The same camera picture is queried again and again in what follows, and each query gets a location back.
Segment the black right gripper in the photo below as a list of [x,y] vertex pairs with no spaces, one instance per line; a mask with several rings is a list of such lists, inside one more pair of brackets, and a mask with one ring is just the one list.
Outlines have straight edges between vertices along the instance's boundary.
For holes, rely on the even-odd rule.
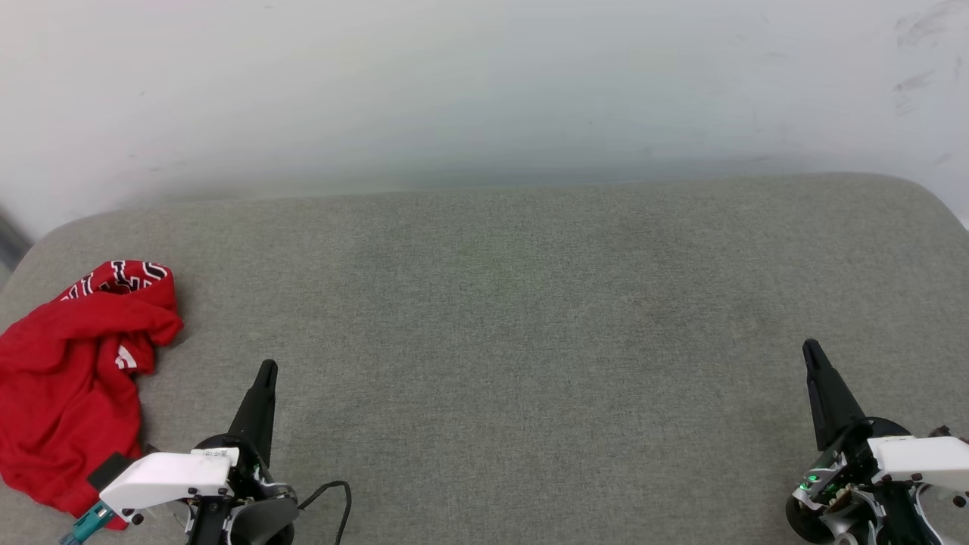
[[[868,439],[914,435],[890,420],[868,418],[817,339],[806,339],[802,352],[821,456],[787,500],[792,530],[814,545],[958,545],[932,525],[924,495],[948,494],[963,509],[969,507],[969,492],[890,476],[873,484],[877,466]],[[925,438],[934,437],[954,435],[941,425]]]

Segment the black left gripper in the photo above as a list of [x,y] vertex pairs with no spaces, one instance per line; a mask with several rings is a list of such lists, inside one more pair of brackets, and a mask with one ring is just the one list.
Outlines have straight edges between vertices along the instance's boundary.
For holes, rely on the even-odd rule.
[[235,454],[215,492],[188,500],[188,545],[291,545],[300,515],[292,486],[271,476],[279,366],[264,360],[228,434],[198,443],[204,454]]

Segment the red and white jersey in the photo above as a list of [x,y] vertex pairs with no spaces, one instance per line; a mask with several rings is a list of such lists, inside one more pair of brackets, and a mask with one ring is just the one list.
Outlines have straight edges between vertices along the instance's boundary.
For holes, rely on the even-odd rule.
[[36,503],[83,516],[88,476],[142,455],[135,376],[182,330],[172,270],[107,261],[0,334],[0,479]]

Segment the grey fabric sofa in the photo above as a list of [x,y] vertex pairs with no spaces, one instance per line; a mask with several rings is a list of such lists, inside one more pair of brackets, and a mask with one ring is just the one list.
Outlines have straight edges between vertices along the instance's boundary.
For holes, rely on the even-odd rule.
[[802,344],[863,410],[969,438],[969,231],[875,175],[202,201],[62,226],[0,331],[110,259],[185,327],[143,434],[227,431],[278,363],[271,473],[351,484],[343,545],[802,545]]

